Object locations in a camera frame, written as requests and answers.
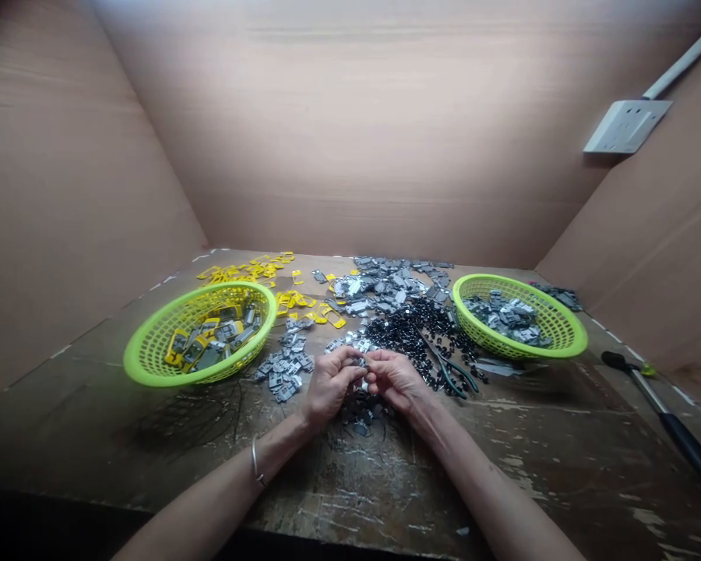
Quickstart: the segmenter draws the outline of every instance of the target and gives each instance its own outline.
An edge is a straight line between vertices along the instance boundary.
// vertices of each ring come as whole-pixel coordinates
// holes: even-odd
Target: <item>woman's right hand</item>
[[[407,356],[379,349],[367,353],[365,359],[369,393],[380,394],[400,413],[409,415],[418,401],[433,396]]]

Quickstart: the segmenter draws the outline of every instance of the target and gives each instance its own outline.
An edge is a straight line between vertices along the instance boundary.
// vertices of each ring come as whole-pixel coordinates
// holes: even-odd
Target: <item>silver bracelet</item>
[[[265,484],[265,474],[257,474],[257,451],[255,450],[255,441],[257,440],[257,435],[252,437],[252,466],[255,468],[255,477],[257,481],[262,483],[262,487],[267,487]]]

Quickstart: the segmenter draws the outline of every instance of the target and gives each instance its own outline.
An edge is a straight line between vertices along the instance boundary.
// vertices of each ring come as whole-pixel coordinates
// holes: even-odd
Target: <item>green-handled pliers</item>
[[[462,397],[462,399],[467,399],[467,396],[462,393],[462,390],[456,386],[456,384],[452,381],[452,377],[449,375],[449,370],[454,368],[457,372],[462,374],[465,377],[465,380],[467,380],[467,383],[470,384],[470,387],[473,388],[473,391],[475,393],[480,393],[481,391],[477,388],[477,384],[475,383],[475,380],[473,377],[470,375],[468,371],[465,369],[460,368],[458,365],[456,365],[454,362],[450,361],[448,358],[444,358],[440,352],[436,350],[436,347],[434,347],[431,344],[431,341],[426,339],[425,335],[423,332],[418,331],[418,333],[421,334],[421,339],[423,339],[426,344],[428,345],[428,348],[431,349],[431,352],[434,354],[434,356],[439,360],[439,367],[441,369],[442,374],[444,375],[444,379],[446,382],[449,384],[449,388],[457,394],[458,397]]]

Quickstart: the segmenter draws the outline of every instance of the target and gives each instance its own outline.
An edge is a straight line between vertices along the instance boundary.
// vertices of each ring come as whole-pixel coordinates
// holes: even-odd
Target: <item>green plastic basket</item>
[[[491,290],[500,290],[507,300],[519,298],[537,311],[537,325],[553,338],[549,348],[531,347],[504,337],[470,313],[463,298],[478,295],[488,300]],[[574,313],[555,298],[529,284],[499,275],[475,274],[460,278],[452,289],[457,316],[465,333],[490,352],[512,359],[571,358],[587,348],[587,332]]]
[[[262,325],[244,347],[224,361],[189,374],[164,362],[175,329],[193,330],[205,315],[220,308],[226,300],[243,300],[247,295],[259,310]],[[275,296],[257,283],[235,281],[199,288],[165,305],[138,328],[125,349],[125,372],[136,382],[153,387],[211,383],[227,378],[259,354],[275,323],[276,313]]]

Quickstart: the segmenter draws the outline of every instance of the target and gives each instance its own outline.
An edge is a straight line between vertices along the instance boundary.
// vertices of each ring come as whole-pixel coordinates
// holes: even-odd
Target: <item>electrical outlet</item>
[[[672,101],[616,101],[584,147],[584,152],[635,153],[671,105]]]

